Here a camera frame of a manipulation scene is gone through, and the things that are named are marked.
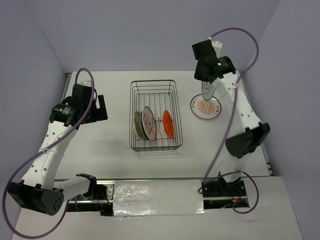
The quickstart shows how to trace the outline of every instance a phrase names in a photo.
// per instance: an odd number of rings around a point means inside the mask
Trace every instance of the orange plate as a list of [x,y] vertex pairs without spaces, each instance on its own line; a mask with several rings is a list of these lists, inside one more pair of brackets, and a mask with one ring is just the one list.
[[172,123],[172,119],[168,110],[165,110],[163,113],[163,127],[164,131],[167,134],[168,138],[174,138],[174,125]]

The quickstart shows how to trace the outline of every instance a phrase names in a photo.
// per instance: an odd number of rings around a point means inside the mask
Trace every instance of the wall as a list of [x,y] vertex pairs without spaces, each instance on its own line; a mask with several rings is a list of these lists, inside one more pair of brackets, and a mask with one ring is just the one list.
[[319,12],[319,0],[281,0],[245,76],[254,110],[270,123],[267,153],[304,240],[319,238]]
[[[259,40],[280,0],[26,0],[62,66],[90,70],[194,70],[191,45],[227,27]],[[222,54],[239,70],[254,45],[226,32]]]
[[[11,173],[36,153],[59,102],[66,79],[57,57],[22,0],[1,0],[0,7],[0,192]],[[9,196],[15,225],[20,208]],[[12,233],[0,217],[2,240]]]

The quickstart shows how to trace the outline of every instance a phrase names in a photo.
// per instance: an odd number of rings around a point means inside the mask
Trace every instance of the orange sunburst pattern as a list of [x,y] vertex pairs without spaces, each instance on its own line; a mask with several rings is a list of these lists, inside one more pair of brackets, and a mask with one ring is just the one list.
[[216,111],[216,105],[212,101],[201,100],[197,108],[203,115],[211,115]]

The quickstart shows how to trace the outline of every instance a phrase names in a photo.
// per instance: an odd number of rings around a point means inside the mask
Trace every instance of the transparent tape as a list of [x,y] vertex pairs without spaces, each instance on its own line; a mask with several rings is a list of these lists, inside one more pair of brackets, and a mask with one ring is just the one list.
[[116,181],[114,216],[203,214],[200,180]]

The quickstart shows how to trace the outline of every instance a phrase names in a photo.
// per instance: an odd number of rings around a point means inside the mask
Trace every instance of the wire rack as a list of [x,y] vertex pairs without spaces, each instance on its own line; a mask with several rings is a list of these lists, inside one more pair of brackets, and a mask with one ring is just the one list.
[[[156,139],[140,140],[134,128],[134,114],[148,106],[154,115]],[[168,138],[163,126],[163,114],[168,110],[174,127],[173,139]],[[129,143],[136,152],[174,151],[183,144],[181,116],[174,80],[133,81],[130,88]]]

